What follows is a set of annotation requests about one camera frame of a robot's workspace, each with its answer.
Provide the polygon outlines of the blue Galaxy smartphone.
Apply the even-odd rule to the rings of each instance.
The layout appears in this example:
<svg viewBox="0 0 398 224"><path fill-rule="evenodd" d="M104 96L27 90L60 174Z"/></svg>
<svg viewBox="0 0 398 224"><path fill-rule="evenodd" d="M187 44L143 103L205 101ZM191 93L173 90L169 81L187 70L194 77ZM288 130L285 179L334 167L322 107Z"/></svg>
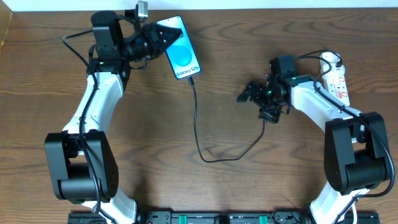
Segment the blue Galaxy smartphone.
<svg viewBox="0 0 398 224"><path fill-rule="evenodd" d="M175 78L180 80L199 73L201 67L193 49L193 45L190 42L182 17L170 17L157 21L156 24L177 28L182 31L181 36L166 50Z"/></svg>

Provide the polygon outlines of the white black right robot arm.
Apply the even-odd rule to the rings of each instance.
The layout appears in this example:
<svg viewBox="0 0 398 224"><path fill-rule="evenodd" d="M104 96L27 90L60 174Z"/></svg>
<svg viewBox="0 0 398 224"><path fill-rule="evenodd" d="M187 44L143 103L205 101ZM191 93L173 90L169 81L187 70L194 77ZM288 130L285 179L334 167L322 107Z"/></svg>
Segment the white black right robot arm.
<svg viewBox="0 0 398 224"><path fill-rule="evenodd" d="M339 223L360 198L382 197L393 189L396 172L384 119L344 104L318 78L299 74L295 62L291 55L272 59L266 85L249 82L237 101L255 103L259 118L273 124L284 106L294 108L323 130L327 182L302 222Z"/></svg>

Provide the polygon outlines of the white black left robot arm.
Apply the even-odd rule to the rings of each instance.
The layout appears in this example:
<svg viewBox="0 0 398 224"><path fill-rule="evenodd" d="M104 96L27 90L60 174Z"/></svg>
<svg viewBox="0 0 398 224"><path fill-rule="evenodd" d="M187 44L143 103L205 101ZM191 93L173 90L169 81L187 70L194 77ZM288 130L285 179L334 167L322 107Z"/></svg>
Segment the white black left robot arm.
<svg viewBox="0 0 398 224"><path fill-rule="evenodd" d="M137 223L137 203L119 188L119 170L106 134L123 96L131 63L159 57L183 32L144 24L136 10L119 15L99 11L91 17L95 43L86 65L87 86L73 116L44 148L55 196L89 207L103 223Z"/></svg>

